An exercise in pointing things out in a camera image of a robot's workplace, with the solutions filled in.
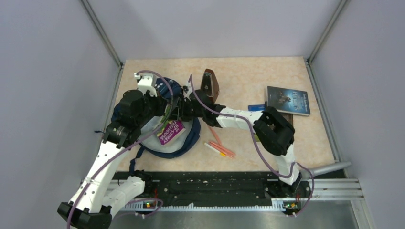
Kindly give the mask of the purple colourful children's book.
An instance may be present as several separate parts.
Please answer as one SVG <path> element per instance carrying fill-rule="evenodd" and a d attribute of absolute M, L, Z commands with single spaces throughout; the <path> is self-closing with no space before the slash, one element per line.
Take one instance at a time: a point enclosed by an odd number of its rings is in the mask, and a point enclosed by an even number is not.
<path fill-rule="evenodd" d="M 156 133 L 156 136 L 162 146 L 169 145 L 175 141 L 186 127 L 181 121 L 170 120 Z"/>

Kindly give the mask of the navy blue student backpack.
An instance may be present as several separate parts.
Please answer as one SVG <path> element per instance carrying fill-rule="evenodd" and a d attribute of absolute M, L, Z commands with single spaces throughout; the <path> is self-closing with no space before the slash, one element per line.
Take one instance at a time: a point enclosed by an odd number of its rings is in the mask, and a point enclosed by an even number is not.
<path fill-rule="evenodd" d="M 157 79 L 155 88 L 157 95 L 164 98 L 166 105 L 163 116 L 155 116 L 142 128 L 127 127 L 115 121 L 115 108 L 110 124 L 107 126 L 99 152 L 93 164 L 93 169 L 98 170 L 103 164 L 107 164 L 104 170 L 111 171 L 116 168 L 121 159 L 133 147 L 139 146 L 136 157 L 130 162 L 130 171 L 135 169 L 136 159 L 140 158 L 144 151 L 152 155 L 174 159 L 187 153 L 199 140 L 201 124 L 198 118 L 193 121 L 181 121 L 186 130 L 171 144 L 162 146 L 156 133 L 165 125 L 165 122 L 176 120 L 171 118 L 172 105 L 176 105 L 178 98 L 183 97 L 182 86 L 170 78 Z"/>

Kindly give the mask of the dark blue fantasy book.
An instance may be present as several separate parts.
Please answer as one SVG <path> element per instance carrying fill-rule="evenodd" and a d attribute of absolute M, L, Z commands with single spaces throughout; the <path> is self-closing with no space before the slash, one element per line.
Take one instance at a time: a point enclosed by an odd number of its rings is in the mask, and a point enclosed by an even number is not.
<path fill-rule="evenodd" d="M 310 116 L 309 97 L 306 91 L 267 86 L 267 105 L 281 113 Z"/>

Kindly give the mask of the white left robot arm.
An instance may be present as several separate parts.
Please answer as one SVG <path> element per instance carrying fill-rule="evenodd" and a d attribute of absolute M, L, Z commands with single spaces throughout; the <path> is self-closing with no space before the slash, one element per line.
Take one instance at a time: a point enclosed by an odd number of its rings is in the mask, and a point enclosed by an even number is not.
<path fill-rule="evenodd" d="M 128 151 L 161 128 L 158 125 L 146 135 L 141 131 L 152 118 L 165 115 L 167 103 L 155 89 L 124 93 L 117 119 L 107 126 L 89 172 L 71 199 L 58 207 L 57 212 L 66 220 L 68 229 L 107 229 L 116 214 L 134 197 L 151 195 L 153 184 L 143 177 L 143 172 L 129 177 L 111 192 L 107 189 Z"/>

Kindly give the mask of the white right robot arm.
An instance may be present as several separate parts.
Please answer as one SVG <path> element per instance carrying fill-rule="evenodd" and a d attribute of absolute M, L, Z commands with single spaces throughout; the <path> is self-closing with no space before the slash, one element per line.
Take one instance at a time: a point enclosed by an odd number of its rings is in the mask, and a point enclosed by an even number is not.
<path fill-rule="evenodd" d="M 171 113 L 171 118 L 190 121 L 201 118 L 207 125 L 218 128 L 238 128 L 248 130 L 252 137 L 258 137 L 263 148 L 275 157 L 278 170 L 275 172 L 281 181 L 280 191 L 287 197 L 299 191 L 299 169 L 294 155 L 295 129 L 273 107 L 263 111 L 244 111 L 198 101 L 193 96 L 179 99 Z"/>

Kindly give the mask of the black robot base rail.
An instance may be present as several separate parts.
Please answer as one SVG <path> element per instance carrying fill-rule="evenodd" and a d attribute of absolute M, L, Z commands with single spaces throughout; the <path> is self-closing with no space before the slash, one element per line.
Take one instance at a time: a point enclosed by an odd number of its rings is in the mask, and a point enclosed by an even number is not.
<path fill-rule="evenodd" d="M 290 187 L 271 172 L 145 172 L 145 188 L 135 198 L 159 198 L 165 207 L 271 206 L 310 196 L 308 181 Z"/>

